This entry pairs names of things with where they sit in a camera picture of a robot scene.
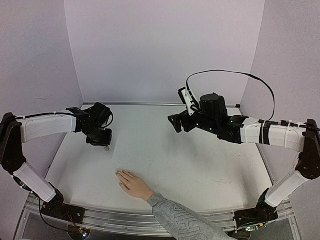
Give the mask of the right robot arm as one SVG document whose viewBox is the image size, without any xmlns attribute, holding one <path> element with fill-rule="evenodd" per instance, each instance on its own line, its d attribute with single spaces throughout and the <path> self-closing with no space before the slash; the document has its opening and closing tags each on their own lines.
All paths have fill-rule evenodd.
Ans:
<svg viewBox="0 0 320 240">
<path fill-rule="evenodd" d="M 225 99 L 215 93 L 202 96 L 199 102 L 186 89 L 181 89 L 179 96 L 186 110 L 168 117 L 177 133 L 198 128 L 229 143 L 276 146 L 299 154 L 296 167 L 266 191 L 263 204 L 276 208 L 304 183 L 319 178 L 320 133 L 314 120 L 293 123 L 229 116 Z"/>
</svg>

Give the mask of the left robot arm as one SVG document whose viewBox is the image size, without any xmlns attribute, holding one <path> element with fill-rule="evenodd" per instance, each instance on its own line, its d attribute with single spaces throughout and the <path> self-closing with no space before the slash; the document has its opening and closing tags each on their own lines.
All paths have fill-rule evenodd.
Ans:
<svg viewBox="0 0 320 240">
<path fill-rule="evenodd" d="M 47 209 L 56 218 L 64 218 L 68 208 L 60 201 L 63 196 L 27 162 L 23 144 L 55 134 L 82 133 L 87 144 L 108 148 L 112 142 L 109 126 L 113 121 L 112 110 L 100 102 L 85 110 L 70 107 L 63 112 L 27 116 L 8 112 L 0 123 L 0 164 L 22 188 L 48 203 Z"/>
</svg>

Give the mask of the grey sleeved forearm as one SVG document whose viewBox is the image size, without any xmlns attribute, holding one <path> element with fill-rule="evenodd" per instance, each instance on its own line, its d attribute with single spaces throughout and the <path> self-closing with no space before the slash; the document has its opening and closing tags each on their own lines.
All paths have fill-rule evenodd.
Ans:
<svg viewBox="0 0 320 240">
<path fill-rule="evenodd" d="M 191 209 L 160 193 L 147 203 L 152 207 L 155 219 L 177 240 L 231 240 L 223 230 Z"/>
</svg>

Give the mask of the person's hand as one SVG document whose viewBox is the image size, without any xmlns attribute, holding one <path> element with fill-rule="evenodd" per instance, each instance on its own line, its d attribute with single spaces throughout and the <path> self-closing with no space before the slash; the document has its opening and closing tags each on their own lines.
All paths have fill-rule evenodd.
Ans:
<svg viewBox="0 0 320 240">
<path fill-rule="evenodd" d="M 120 187 L 129 196 L 147 202 L 151 197 L 156 195 L 156 193 L 145 183 L 145 181 L 134 173 L 125 170 L 119 170 L 115 174 L 120 181 Z"/>
</svg>

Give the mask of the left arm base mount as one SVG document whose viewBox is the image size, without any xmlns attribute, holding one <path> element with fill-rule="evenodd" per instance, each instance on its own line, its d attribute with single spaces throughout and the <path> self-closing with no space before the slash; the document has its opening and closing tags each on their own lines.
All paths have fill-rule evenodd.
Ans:
<svg viewBox="0 0 320 240">
<path fill-rule="evenodd" d="M 40 212 L 45 216 L 73 224 L 81 224 L 85 215 L 83 207 L 65 203 L 64 197 L 58 194 L 49 202 L 44 202 L 40 207 Z"/>
</svg>

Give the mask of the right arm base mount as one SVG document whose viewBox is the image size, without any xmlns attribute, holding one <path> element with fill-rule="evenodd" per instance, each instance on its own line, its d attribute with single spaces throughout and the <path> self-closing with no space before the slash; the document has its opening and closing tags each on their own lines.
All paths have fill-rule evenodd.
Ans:
<svg viewBox="0 0 320 240">
<path fill-rule="evenodd" d="M 244 210 L 237 210 L 234 213 L 236 229 L 242 230 L 247 227 L 255 227 L 260 224 L 266 224 L 270 221 L 278 219 L 278 212 L 276 207 L 272 207 L 264 201 L 259 202 L 256 207 Z"/>
</svg>

